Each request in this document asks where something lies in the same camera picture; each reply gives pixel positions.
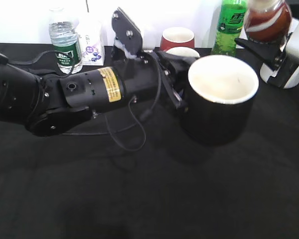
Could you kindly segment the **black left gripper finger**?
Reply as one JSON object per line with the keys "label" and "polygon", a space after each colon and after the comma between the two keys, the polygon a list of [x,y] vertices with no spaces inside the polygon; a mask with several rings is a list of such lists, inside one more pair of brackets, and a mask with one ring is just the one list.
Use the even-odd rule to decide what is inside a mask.
{"label": "black left gripper finger", "polygon": [[185,111],[185,108],[188,106],[188,104],[181,97],[180,93],[173,87],[169,72],[163,72],[162,86],[175,110]]}

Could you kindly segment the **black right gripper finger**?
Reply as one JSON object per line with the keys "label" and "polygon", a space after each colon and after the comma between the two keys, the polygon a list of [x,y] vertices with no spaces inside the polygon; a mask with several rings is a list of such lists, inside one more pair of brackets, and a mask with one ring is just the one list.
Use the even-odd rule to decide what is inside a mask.
{"label": "black right gripper finger", "polygon": [[286,59],[285,51],[278,44],[258,43],[247,39],[235,38],[235,43],[251,52],[271,70],[277,70]]}

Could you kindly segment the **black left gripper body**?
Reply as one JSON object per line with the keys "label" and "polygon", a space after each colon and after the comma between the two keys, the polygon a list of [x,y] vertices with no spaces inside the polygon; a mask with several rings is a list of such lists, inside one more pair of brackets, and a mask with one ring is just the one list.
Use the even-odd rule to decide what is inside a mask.
{"label": "black left gripper body", "polygon": [[162,70],[161,78],[166,76],[167,82],[182,100],[186,81],[188,80],[188,70],[199,57],[177,56],[165,51],[157,51],[156,54]]}

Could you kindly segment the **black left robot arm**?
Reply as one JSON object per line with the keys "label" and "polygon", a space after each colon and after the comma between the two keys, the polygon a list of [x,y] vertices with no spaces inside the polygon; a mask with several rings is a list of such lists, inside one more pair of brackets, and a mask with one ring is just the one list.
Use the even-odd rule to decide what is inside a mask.
{"label": "black left robot arm", "polygon": [[156,104],[161,95],[181,109],[181,74],[194,61],[164,51],[141,52],[110,67],[61,76],[24,69],[23,62],[0,54],[0,121],[23,125],[36,136],[52,136],[132,103]]}

